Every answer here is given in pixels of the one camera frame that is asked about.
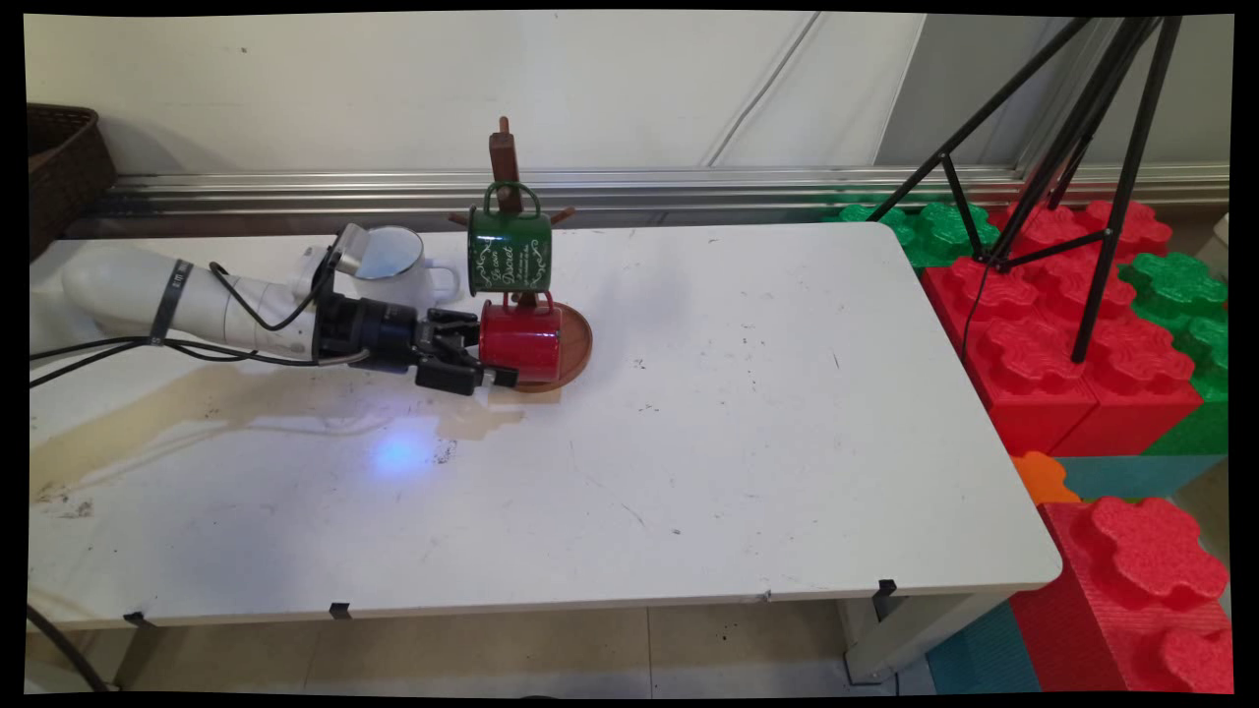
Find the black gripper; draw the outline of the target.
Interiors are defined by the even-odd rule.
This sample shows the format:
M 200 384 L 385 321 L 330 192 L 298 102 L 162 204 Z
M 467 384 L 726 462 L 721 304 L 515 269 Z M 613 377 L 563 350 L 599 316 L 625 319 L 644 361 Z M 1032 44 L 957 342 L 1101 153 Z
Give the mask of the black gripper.
M 415 367 L 415 384 L 471 397 L 478 388 L 512 388 L 520 372 L 507 367 L 485 367 L 476 358 L 449 362 L 432 357 L 419 341 L 418 310 L 397 302 L 351 299 L 329 294 L 315 307 L 316 362 L 404 375 Z M 424 315 L 424 341 L 437 346 L 476 348 L 480 319 L 468 311 L 431 307 Z

